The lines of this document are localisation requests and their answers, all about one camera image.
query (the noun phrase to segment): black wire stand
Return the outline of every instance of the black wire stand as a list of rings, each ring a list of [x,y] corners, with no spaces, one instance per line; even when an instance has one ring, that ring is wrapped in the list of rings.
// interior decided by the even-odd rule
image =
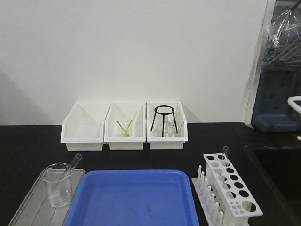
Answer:
[[[169,113],[162,113],[162,112],[159,112],[158,109],[161,108],[161,107],[168,107],[171,109],[171,112]],[[154,115],[154,119],[152,121],[152,125],[151,125],[151,131],[154,127],[154,123],[155,123],[155,119],[156,119],[156,115],[157,114],[160,114],[163,116],[163,123],[162,123],[162,136],[164,136],[164,121],[165,121],[165,116],[166,115],[170,115],[170,114],[173,114],[173,117],[174,117],[174,125],[175,125],[175,131],[176,133],[178,133],[178,128],[177,128],[177,123],[175,122],[175,116],[174,116],[174,108],[172,106],[168,106],[168,105],[160,105],[160,106],[157,106],[155,107],[155,115]]]

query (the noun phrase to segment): blue plastic tray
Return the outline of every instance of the blue plastic tray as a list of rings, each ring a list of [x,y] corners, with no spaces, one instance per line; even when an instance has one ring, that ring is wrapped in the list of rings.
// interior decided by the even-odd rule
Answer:
[[[91,171],[65,226],[198,226],[189,179],[178,170]]]

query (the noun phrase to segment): white handle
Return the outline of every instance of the white handle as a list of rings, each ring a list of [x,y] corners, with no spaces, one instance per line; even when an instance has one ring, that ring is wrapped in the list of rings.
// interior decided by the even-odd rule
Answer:
[[[299,114],[301,114],[301,107],[295,103],[295,101],[301,101],[301,96],[290,97],[287,103]]]

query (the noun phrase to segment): gray tray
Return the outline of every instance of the gray tray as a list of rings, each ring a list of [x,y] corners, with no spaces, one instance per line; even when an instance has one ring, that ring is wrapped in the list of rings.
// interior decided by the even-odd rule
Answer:
[[[85,171],[82,169],[73,171],[71,176],[73,194],[84,174]],[[8,226],[62,226],[69,207],[70,203],[59,208],[50,206],[40,174]]]

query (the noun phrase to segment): white test tube rack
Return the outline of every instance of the white test tube rack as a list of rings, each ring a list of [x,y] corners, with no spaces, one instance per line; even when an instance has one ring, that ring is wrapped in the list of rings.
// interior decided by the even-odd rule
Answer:
[[[198,167],[192,178],[209,226],[248,226],[249,217],[263,212],[229,159],[218,154],[204,154],[206,175]]]

